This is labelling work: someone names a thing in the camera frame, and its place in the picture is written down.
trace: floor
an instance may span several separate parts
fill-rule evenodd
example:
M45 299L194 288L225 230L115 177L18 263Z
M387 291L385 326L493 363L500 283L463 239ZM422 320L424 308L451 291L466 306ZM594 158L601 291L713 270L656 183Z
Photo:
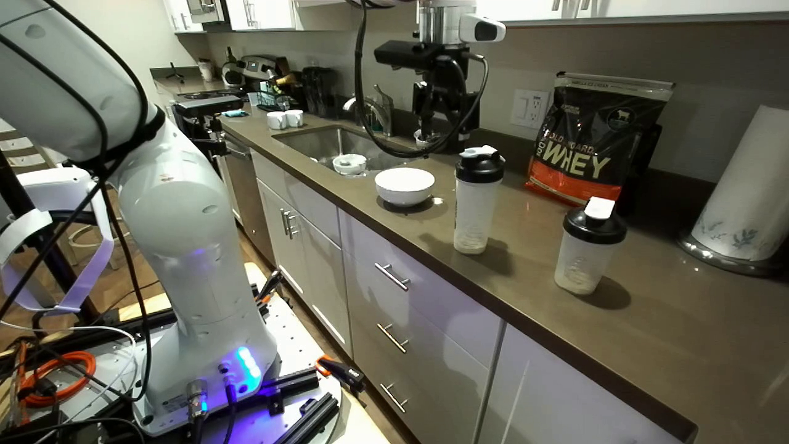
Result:
M239 233L239 239L242 239L244 259L257 260L268 274L271 265L258 259L258 253L244 239L244 233ZM75 225L74 230L68 230L68 239L61 239L58 247L67 253L67 259L72 260L72 265L82 268L90 253L93 242L95 242L95 231L90 226ZM136 276L142 288L142 295L163 294L148 260L136 249L130 257L133 257L133 265L136 265ZM35 251L22 251L13 259L13 265L24 268L32 259L35 259ZM45 265L35 274L35 280L37 280L37 288L42 295L56 294L55 291L56 283ZM301 301L285 285L280 285L278 294L285 301L290 301L290 308L295 311L301 322L310 329L310 334L318 339L318 344L325 353L329 353L336 358L344 358L343 350L327 339L327 332L315 322L315 318L301 306ZM98 278L98 283L90 294L90 301L98 308L98 312L109 312L114 308L136 302L133 285L127 278L127 265L125 265L121 249L115 249L110 265ZM5 316L5 322L13 322L13 326L0 326L0 350L5 350L18 334L24 334L24 327L30 327L30 320L32 320L32 316L14 306ZM48 332L56 332L56 329L67 329L74 320L75 320L75 316L45 318L42 327ZM361 392L359 402L364 403L371 421L382 429L382 433L391 444L413 440L413 436L408 436L408 431L401 426L401 421L390 411L390 406L378 394L369 397L369 392Z

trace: whey protein bag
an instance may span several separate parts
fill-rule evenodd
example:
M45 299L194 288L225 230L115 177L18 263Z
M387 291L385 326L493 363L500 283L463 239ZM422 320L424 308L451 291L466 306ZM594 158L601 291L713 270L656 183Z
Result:
M673 80L559 72L524 188L570 202L618 200L648 164Z

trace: faucet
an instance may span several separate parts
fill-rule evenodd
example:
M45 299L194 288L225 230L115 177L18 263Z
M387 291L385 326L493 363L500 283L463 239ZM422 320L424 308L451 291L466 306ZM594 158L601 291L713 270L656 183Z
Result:
M375 91L378 91L378 101L364 98L364 110L361 110L364 120L359 120L359 122L366 122L366 128L371 132L390 138L391 136L391 110L395 110L391 95L385 94L380 89L380 83L375 83ZM353 105L354 105L354 95L343 104L343 110L348 112Z

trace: dark countertop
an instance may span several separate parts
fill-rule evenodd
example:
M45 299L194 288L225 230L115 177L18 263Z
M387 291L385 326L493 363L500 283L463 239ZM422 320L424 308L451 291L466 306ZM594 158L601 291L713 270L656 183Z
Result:
M307 119L305 131L327 122ZM488 249L463 257L451 249L451 158L411 160L435 175L444 205L390 211L371 177L341 177L280 144L258 110L225 128L666 429L694 421L701 444L789 440L787 280L728 274L630 230L601 288L576 299L553 283L566 207L517 175L500 188Z

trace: bottle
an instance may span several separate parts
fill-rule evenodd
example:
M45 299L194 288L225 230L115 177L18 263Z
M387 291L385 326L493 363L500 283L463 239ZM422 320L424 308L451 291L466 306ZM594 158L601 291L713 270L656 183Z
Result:
M460 253L480 253L488 247L503 163L503 156L493 144L466 147L460 152L451 242Z
M613 200L591 197L565 217L555 283L570 294L594 294L625 226L613 215Z

